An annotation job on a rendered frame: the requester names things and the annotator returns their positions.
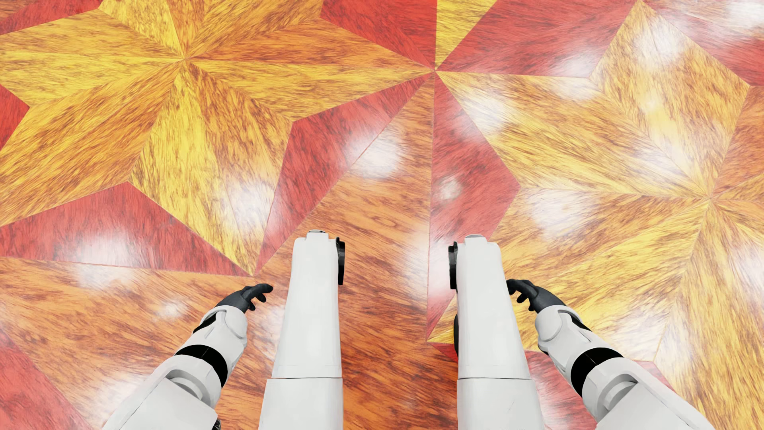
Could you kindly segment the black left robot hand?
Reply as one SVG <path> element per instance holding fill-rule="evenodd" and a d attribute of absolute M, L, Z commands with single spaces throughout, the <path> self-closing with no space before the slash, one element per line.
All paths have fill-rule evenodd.
<path fill-rule="evenodd" d="M 266 294 L 273 291 L 272 285 L 269 284 L 256 284 L 247 285 L 243 289 L 234 291 L 230 295 L 223 298 L 216 307 L 219 306 L 231 306 L 239 309 L 242 313 L 246 313 L 248 310 L 254 311 L 256 305 L 253 303 L 253 299 L 257 299 L 260 302 L 266 302 Z"/>

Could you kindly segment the white right robot leg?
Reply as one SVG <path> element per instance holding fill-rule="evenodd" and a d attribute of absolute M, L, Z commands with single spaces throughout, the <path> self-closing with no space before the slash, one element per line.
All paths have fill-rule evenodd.
<path fill-rule="evenodd" d="M 456 291 L 458 430 L 545 430 L 500 247 L 471 234 L 448 249 Z"/>

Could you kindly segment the white robot leg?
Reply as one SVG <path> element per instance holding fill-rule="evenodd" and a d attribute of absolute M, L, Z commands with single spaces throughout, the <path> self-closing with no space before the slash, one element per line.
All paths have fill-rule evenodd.
<path fill-rule="evenodd" d="M 343 430 L 339 285 L 345 244 L 310 230 L 292 248 L 281 335 L 257 430 Z"/>
<path fill-rule="evenodd" d="M 545 430 L 500 247 L 471 234 L 448 249 L 456 291 L 458 430 Z"/>

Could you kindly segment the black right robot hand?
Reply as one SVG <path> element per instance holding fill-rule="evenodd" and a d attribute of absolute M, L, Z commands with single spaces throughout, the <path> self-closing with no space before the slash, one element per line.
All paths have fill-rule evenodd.
<path fill-rule="evenodd" d="M 518 292 L 516 302 L 521 304 L 529 301 L 529 311 L 535 311 L 537 314 L 545 308 L 552 306 L 565 306 L 565 303 L 556 295 L 545 288 L 534 285 L 530 280 L 507 279 L 507 288 L 510 295 Z"/>

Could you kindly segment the white left robot leg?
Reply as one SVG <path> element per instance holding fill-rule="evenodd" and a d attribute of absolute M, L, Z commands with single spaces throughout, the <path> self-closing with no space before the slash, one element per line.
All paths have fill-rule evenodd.
<path fill-rule="evenodd" d="M 257 430 L 343 430 L 339 285 L 345 244 L 310 230 L 292 248 L 281 335 Z"/>

